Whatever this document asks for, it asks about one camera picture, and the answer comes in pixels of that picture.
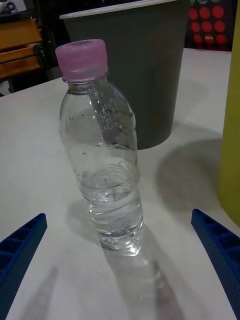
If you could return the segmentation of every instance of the table surface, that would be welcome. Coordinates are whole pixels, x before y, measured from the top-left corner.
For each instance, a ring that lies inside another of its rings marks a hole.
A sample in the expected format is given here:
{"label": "table surface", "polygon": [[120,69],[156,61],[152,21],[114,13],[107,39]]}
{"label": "table surface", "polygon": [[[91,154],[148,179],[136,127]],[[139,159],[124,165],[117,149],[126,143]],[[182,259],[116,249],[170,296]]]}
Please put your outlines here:
{"label": "table surface", "polygon": [[191,226],[198,208],[240,235],[216,195],[229,52],[185,49],[171,136],[138,152],[139,251],[104,251],[58,133],[67,85],[0,98],[0,241],[40,212],[48,229],[7,320],[235,320]]}

